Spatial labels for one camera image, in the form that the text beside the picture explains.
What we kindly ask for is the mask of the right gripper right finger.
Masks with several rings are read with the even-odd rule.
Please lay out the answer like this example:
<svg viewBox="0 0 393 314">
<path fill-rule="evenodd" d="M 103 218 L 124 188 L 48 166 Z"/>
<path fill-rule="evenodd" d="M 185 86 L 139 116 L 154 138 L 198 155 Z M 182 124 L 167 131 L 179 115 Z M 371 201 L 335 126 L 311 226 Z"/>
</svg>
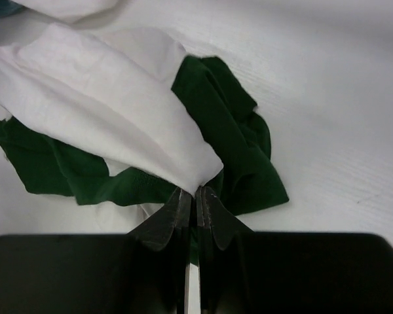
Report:
<svg viewBox="0 0 393 314">
<path fill-rule="evenodd" d="M 238 234 L 252 233 L 242 221 L 230 213 L 215 192 L 201 186 L 196 193 L 197 226 L 208 232 L 214 247 L 224 251 Z"/>
</svg>

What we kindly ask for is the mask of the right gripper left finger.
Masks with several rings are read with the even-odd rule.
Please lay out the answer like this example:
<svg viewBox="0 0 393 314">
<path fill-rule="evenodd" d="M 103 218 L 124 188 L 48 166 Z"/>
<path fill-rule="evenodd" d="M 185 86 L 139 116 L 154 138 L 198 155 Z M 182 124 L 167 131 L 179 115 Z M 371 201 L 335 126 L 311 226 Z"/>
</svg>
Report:
<svg viewBox="0 0 393 314">
<path fill-rule="evenodd" d="M 170 199 L 153 215 L 127 235 L 154 252 L 164 250 L 168 244 L 190 243 L 191 195 L 175 189 Z"/>
</svg>

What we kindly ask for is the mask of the green and white raglan t-shirt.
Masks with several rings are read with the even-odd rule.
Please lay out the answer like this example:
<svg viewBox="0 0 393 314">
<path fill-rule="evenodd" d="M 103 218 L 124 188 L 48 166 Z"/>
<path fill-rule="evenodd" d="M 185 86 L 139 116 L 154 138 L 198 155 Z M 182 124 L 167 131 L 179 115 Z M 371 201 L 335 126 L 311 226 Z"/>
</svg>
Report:
<svg viewBox="0 0 393 314">
<path fill-rule="evenodd" d="M 217 56 L 152 27 L 62 24 L 0 46 L 0 147 L 32 194 L 118 211 L 132 227 L 180 188 L 234 215 L 288 202 L 257 103 Z"/>
</svg>

